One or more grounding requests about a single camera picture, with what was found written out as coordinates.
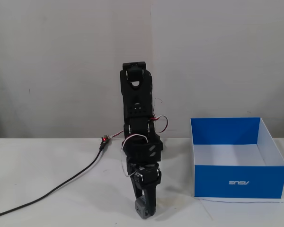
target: white table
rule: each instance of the white table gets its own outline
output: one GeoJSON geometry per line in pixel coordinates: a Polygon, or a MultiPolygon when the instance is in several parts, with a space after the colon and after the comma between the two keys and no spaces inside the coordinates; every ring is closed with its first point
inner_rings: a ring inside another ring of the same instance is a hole
{"type": "MultiPolygon", "coordinates": [[[[30,202],[87,166],[99,139],[0,139],[0,212],[30,202]]],[[[86,174],[46,199],[0,217],[0,227],[284,226],[280,203],[225,203],[190,196],[190,140],[164,139],[157,212],[142,220],[114,140],[86,174]]],[[[275,139],[284,156],[284,139],[275,139]]],[[[216,201],[255,201],[211,199],[216,201]]]]}

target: robotic arm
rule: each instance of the robotic arm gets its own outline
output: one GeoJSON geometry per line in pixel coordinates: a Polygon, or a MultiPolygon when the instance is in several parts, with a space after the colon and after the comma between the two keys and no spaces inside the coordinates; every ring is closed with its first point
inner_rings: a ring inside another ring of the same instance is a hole
{"type": "Polygon", "coordinates": [[[120,72],[124,105],[124,137],[134,136],[124,144],[127,172],[136,196],[135,208],[141,218],[156,211],[156,186],[161,182],[163,143],[154,127],[152,106],[152,77],[145,62],[124,63],[120,72]]]}

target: open cardboard box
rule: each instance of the open cardboard box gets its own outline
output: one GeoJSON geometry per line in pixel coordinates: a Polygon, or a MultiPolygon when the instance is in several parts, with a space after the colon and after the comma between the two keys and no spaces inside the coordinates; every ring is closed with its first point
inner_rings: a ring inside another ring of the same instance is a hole
{"type": "Polygon", "coordinates": [[[281,198],[284,159],[261,118],[192,118],[194,196],[281,198]]]}

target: black cable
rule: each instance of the black cable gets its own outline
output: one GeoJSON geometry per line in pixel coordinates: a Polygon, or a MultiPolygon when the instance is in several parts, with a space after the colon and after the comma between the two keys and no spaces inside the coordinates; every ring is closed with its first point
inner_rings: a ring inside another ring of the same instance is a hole
{"type": "Polygon", "coordinates": [[[68,183],[69,181],[73,180],[74,178],[76,178],[77,176],[79,176],[80,174],[82,174],[83,172],[85,172],[88,168],[90,168],[95,162],[96,160],[99,158],[100,154],[101,154],[101,151],[104,149],[105,145],[108,144],[108,140],[109,140],[109,137],[106,137],[104,136],[104,138],[102,138],[102,142],[101,142],[101,145],[100,145],[100,149],[99,149],[99,152],[96,156],[96,158],[84,169],[82,169],[80,172],[78,172],[75,176],[71,177],[70,179],[68,179],[67,181],[63,182],[62,184],[60,184],[59,186],[55,187],[54,189],[52,189],[49,193],[45,194],[44,196],[40,197],[39,199],[36,199],[32,202],[29,202],[29,203],[26,203],[22,206],[19,206],[19,207],[16,207],[16,208],[13,208],[11,210],[7,210],[5,212],[2,212],[0,213],[0,216],[2,215],[5,215],[5,214],[9,214],[13,211],[16,211],[16,210],[19,210],[21,208],[24,208],[24,207],[27,207],[29,205],[32,205],[36,202],[39,202],[40,200],[46,198],[47,196],[49,196],[50,194],[52,194],[54,191],[56,191],[57,189],[61,188],[63,185],[65,185],[66,183],[68,183]]]}

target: gray wall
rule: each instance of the gray wall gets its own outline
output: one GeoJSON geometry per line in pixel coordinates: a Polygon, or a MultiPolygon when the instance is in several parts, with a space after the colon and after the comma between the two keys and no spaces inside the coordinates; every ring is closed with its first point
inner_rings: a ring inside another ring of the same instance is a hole
{"type": "Polygon", "coordinates": [[[0,0],[0,137],[118,132],[128,61],[154,76],[165,137],[234,116],[284,137],[284,0],[0,0]]]}
{"type": "Polygon", "coordinates": [[[187,137],[190,117],[260,116],[284,137],[284,0],[158,0],[151,15],[166,136],[187,137]]]}
{"type": "Polygon", "coordinates": [[[0,0],[0,137],[123,128],[122,63],[152,67],[149,0],[0,0]]]}

